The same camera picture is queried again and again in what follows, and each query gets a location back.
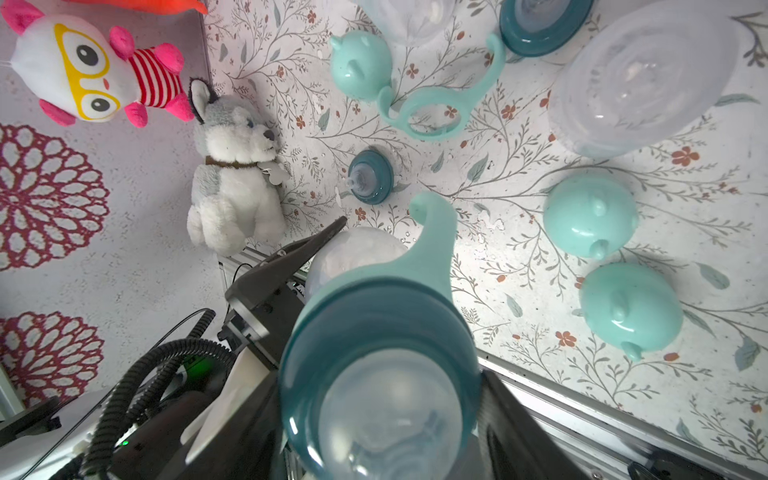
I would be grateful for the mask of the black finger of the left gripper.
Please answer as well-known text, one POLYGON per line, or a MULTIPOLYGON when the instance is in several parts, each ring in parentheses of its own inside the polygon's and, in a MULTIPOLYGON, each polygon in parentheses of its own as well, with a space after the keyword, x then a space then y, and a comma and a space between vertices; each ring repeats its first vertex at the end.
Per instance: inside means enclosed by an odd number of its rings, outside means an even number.
POLYGON ((319 233, 295 241, 240 276, 226 291, 228 303, 262 303, 309 262, 347 224, 341 216, 319 233))

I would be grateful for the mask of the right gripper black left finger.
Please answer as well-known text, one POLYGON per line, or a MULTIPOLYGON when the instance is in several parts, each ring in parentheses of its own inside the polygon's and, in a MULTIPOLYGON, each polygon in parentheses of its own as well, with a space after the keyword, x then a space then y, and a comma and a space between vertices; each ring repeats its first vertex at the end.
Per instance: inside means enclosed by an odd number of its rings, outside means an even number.
POLYGON ((161 479, 268 479, 276 463, 282 427, 278 374, 269 373, 190 464, 181 448, 161 479))

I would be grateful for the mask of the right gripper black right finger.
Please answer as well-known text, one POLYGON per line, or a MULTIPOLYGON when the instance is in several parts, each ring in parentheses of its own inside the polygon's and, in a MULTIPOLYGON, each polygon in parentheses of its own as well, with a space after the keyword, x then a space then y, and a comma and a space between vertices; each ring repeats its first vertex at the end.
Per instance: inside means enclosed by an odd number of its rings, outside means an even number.
POLYGON ((477 425, 488 478, 578 480, 587 477, 495 373, 484 370, 481 385, 477 425))

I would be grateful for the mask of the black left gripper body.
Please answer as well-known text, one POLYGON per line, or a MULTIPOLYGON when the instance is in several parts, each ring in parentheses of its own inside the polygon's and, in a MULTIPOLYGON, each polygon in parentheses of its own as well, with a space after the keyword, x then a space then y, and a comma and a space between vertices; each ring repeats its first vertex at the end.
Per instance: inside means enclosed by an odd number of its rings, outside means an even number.
POLYGON ((217 339, 239 354, 253 353, 268 370, 278 370, 298 316, 305 284, 287 281, 271 293, 236 281, 226 292, 230 309, 217 339))

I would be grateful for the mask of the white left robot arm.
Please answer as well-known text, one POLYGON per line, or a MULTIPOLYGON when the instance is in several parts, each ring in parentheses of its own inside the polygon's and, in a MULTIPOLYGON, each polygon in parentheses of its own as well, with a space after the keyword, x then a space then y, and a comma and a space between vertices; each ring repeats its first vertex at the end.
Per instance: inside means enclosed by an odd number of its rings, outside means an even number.
MULTIPOLYGON (((271 255, 258 253, 242 263, 225 293, 228 310, 217 337, 234 353, 247 349, 267 365, 277 365, 308 297, 304 266, 347 224, 340 217, 322 231, 271 255)), ((221 362, 200 355, 172 360, 174 374, 159 365, 139 387, 126 416, 127 430, 192 389, 211 389, 223 376, 221 362)), ((1 424, 1 476, 4 479, 77 479, 105 399, 64 402, 46 399, 1 424)))

